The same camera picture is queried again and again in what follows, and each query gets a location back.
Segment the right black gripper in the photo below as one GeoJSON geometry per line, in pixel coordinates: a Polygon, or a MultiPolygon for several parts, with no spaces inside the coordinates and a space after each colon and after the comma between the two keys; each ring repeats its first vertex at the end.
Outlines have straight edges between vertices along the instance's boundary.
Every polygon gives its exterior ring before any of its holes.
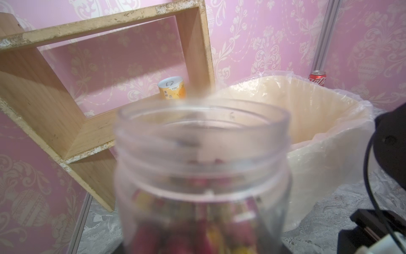
{"type": "Polygon", "coordinates": [[[338,254],[354,254],[361,246],[370,247],[389,235],[374,210],[356,210],[350,219],[356,223],[356,227],[340,231],[337,242],[338,254]]]}

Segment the clear jar flower tea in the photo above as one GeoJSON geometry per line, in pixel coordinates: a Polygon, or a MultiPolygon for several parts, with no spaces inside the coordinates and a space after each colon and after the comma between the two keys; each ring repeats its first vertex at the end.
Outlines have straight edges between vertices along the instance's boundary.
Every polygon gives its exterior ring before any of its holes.
{"type": "Polygon", "coordinates": [[[127,105],[115,195],[126,254],[278,254],[290,114],[224,98],[127,105]]]}

